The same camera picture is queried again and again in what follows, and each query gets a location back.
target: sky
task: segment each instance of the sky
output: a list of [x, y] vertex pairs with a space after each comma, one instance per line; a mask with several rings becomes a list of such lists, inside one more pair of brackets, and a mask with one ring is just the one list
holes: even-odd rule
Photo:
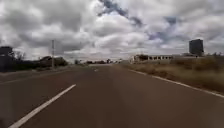
[[203, 39], [224, 53], [223, 0], [1, 0], [0, 45], [27, 59], [67, 60], [181, 54]]

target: road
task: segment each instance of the road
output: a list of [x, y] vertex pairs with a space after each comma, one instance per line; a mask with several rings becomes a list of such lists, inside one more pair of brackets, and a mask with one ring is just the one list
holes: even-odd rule
[[0, 84], [0, 127], [75, 85], [21, 128], [223, 128], [224, 98], [113, 66]]

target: field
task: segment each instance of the field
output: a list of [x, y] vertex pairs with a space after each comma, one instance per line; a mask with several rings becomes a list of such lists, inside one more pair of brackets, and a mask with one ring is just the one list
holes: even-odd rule
[[213, 57], [175, 59], [169, 64], [122, 64], [123, 67], [224, 94], [224, 69]]

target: road edge line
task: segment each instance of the road edge line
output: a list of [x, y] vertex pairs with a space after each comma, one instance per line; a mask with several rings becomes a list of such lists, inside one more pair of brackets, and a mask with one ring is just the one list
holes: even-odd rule
[[64, 73], [64, 72], [69, 72], [69, 71], [70, 70], [57, 71], [57, 72], [49, 73], [49, 74], [42, 74], [42, 75], [37, 75], [37, 76], [31, 76], [31, 77], [28, 77], [28, 78], [21, 78], [21, 79], [17, 79], [17, 80], [10, 80], [10, 81], [5, 81], [5, 82], [0, 82], [0, 85], [14, 83], [14, 82], [19, 82], [19, 81], [28, 80], [28, 79], [40, 78], [40, 77], [44, 77], [44, 76], [52, 76], [52, 75], [56, 75], [56, 74], [60, 74], [60, 73]]
[[17, 122], [15, 122], [14, 124], [12, 124], [8, 128], [19, 128], [19, 127], [21, 127], [29, 119], [31, 119], [32, 117], [34, 117], [36, 114], [38, 114], [44, 108], [46, 108], [47, 106], [49, 106], [50, 104], [52, 104], [54, 101], [56, 101], [58, 98], [60, 98], [61, 96], [63, 96], [65, 93], [67, 93], [68, 91], [70, 91], [75, 86], [76, 86], [76, 84], [71, 85], [70, 87], [68, 87], [64, 91], [60, 92], [59, 94], [57, 94], [56, 96], [54, 96], [53, 98], [51, 98], [50, 100], [48, 100], [47, 102], [43, 103], [39, 107], [37, 107], [34, 110], [32, 110], [30, 113], [28, 113], [27, 115], [25, 115], [24, 117], [22, 117], [20, 120], [18, 120]]
[[212, 91], [196, 88], [196, 87], [193, 87], [193, 86], [181, 83], [181, 82], [169, 80], [169, 79], [166, 79], [166, 78], [163, 78], [163, 77], [159, 77], [159, 76], [155, 76], [155, 75], [149, 75], [149, 74], [144, 73], [144, 72], [139, 72], [139, 71], [130, 70], [130, 69], [128, 69], [128, 70], [131, 71], [131, 72], [137, 73], [137, 74], [141, 74], [141, 75], [144, 75], [144, 76], [151, 76], [152, 78], [156, 78], [156, 79], [159, 79], [159, 80], [163, 80], [163, 81], [167, 81], [167, 82], [170, 82], [170, 83], [178, 84], [178, 85], [181, 85], [181, 86], [184, 86], [184, 87], [187, 87], [187, 88], [191, 88], [191, 89], [194, 89], [194, 90], [197, 90], [197, 91], [201, 91], [201, 92], [204, 92], [204, 93], [207, 93], [207, 94], [210, 94], [210, 95], [214, 95], [214, 96], [218, 96], [218, 97], [224, 98], [224, 95], [216, 93], [216, 92], [212, 92]]

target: building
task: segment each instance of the building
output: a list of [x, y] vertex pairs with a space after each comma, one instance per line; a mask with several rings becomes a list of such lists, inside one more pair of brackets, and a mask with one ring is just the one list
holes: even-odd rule
[[197, 39], [189, 42], [190, 54], [202, 56], [204, 54], [203, 40]]
[[131, 57], [131, 63], [137, 62], [153, 62], [153, 61], [170, 61], [175, 58], [176, 55], [135, 55]]

